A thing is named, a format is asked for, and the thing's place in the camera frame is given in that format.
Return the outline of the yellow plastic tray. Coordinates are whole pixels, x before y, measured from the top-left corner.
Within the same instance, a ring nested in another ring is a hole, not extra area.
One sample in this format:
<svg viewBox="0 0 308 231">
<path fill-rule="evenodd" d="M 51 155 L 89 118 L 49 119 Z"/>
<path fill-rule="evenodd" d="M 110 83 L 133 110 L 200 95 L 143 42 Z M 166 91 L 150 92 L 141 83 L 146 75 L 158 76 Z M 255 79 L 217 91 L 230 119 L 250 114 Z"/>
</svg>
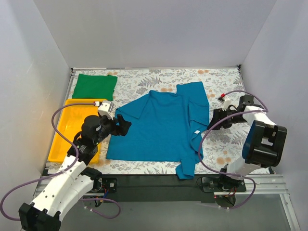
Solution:
<svg viewBox="0 0 308 231">
<path fill-rule="evenodd" d="M 98 114 L 98 107 L 94 106 L 95 99 L 68 99 L 65 105 L 74 104 L 62 110 L 57 129 L 70 141 L 81 131 L 84 119 L 90 115 Z M 61 163 L 71 147 L 59 134 L 55 134 L 48 156 L 50 162 Z"/>
</svg>

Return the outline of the blue t shirt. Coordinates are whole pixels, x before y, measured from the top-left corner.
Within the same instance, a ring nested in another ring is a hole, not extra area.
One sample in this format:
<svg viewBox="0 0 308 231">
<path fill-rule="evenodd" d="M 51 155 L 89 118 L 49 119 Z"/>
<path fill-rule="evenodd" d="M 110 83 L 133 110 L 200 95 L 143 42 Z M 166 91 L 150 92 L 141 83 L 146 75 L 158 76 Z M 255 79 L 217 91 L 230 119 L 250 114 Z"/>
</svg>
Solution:
<svg viewBox="0 0 308 231">
<path fill-rule="evenodd" d="M 106 158 L 125 161 L 178 162 L 176 174 L 195 176 L 202 132 L 209 125 L 209 102 L 201 81 L 178 84 L 177 91 L 157 92 L 116 109 L 131 122 L 126 136 L 111 136 Z"/>
</svg>

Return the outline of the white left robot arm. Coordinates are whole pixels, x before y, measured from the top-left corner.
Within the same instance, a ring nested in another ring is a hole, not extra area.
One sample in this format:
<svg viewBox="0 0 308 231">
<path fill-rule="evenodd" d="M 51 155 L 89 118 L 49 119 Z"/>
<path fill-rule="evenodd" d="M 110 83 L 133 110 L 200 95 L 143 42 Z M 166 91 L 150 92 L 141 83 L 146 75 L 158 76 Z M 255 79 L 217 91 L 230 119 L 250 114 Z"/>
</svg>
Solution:
<svg viewBox="0 0 308 231">
<path fill-rule="evenodd" d="M 126 136 L 131 122 L 121 114 L 115 118 L 90 115 L 74 136 L 57 176 L 29 204 L 22 204 L 19 217 L 25 231 L 58 231 L 67 212 L 91 191 L 103 186 L 100 171 L 88 166 L 98 152 L 98 145 L 109 135 Z"/>
</svg>

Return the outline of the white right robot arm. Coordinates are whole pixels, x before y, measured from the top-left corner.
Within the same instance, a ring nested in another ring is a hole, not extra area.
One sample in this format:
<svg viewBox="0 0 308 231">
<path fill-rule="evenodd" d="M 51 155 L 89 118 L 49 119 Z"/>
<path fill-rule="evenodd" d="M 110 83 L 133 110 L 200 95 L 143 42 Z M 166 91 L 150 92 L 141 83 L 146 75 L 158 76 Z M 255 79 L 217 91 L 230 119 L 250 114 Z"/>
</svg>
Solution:
<svg viewBox="0 0 308 231">
<path fill-rule="evenodd" d="M 226 174 L 218 178 L 218 187 L 229 191 L 235 180 L 241 180 L 251 172 L 279 164 L 287 136 L 287 129 L 272 122 L 266 115 L 266 108 L 254 102 L 252 95 L 244 95 L 238 106 L 224 94 L 218 99 L 222 108 L 213 111 L 208 128 L 219 130 L 233 124 L 248 123 L 250 130 L 243 144 L 242 155 L 221 171 Z"/>
</svg>

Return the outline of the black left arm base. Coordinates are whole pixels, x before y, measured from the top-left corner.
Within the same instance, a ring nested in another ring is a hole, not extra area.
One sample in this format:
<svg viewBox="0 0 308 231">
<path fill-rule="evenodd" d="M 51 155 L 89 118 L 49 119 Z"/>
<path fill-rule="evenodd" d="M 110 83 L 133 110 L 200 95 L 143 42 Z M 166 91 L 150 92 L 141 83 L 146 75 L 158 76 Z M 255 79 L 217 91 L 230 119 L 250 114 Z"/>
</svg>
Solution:
<svg viewBox="0 0 308 231">
<path fill-rule="evenodd" d="M 97 174 L 93 180 L 93 193 L 116 193 L 118 179 L 115 177 L 107 177 L 103 174 Z"/>
</svg>

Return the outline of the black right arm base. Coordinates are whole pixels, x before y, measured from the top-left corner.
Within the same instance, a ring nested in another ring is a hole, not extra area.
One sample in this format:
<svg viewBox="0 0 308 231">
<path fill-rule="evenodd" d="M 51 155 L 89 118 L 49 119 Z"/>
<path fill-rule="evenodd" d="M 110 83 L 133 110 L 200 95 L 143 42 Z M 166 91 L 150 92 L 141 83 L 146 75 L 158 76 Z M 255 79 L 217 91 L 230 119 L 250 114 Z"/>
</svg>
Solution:
<svg viewBox="0 0 308 231">
<path fill-rule="evenodd" d="M 235 196 L 237 192 L 246 192 L 246 186 L 243 180 L 235 180 L 225 175 L 201 176 L 196 180 L 196 183 L 203 192 L 221 192 L 225 198 Z"/>
</svg>

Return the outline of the floral patterned table mat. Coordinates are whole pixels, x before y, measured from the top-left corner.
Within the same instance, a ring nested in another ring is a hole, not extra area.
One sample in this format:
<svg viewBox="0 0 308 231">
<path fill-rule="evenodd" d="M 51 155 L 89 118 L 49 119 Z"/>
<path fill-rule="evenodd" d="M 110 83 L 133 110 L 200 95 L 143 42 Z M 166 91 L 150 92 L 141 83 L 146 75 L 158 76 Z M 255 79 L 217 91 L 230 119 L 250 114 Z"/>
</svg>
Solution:
<svg viewBox="0 0 308 231">
<path fill-rule="evenodd" d="M 238 68 L 219 69 L 76 69 L 73 70 L 67 98 L 71 98 L 79 74 L 91 76 L 113 75 L 117 84 L 113 94 L 115 107 L 120 107 L 150 90 L 176 92 L 178 84 L 201 81 L 210 108 L 220 108 L 217 98 L 228 92 L 232 104 L 237 106 L 243 95 L 244 83 Z M 211 131 L 203 142 L 203 162 L 219 170 L 241 157 L 243 143 L 249 132 L 247 123 L 232 125 L 229 129 Z M 135 162 L 106 159 L 109 139 L 103 141 L 99 162 L 92 167 L 103 174 L 174 174 L 177 162 Z"/>
</svg>

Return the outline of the green folded t shirt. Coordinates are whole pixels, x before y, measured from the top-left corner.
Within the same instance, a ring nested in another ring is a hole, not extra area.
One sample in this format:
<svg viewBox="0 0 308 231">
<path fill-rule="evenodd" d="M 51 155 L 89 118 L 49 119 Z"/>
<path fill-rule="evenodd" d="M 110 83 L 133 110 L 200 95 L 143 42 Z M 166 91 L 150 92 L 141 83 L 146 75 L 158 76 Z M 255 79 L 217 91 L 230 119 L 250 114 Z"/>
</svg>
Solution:
<svg viewBox="0 0 308 231">
<path fill-rule="evenodd" d="M 72 99 L 106 99 L 113 101 L 117 77 L 79 74 Z"/>
</svg>

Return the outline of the aluminium frame rail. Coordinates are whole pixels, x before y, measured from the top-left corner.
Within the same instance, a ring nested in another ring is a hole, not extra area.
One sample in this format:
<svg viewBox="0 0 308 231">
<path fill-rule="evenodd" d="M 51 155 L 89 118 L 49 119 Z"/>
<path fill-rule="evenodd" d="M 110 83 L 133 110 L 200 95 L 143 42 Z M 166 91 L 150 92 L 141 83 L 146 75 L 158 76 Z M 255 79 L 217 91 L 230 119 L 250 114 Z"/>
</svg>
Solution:
<svg viewBox="0 0 308 231">
<path fill-rule="evenodd" d="M 252 174 L 249 175 L 256 182 L 254 194 L 289 194 L 282 175 Z M 253 190 L 253 182 L 245 179 L 243 188 L 239 187 L 236 195 L 250 194 Z"/>
</svg>

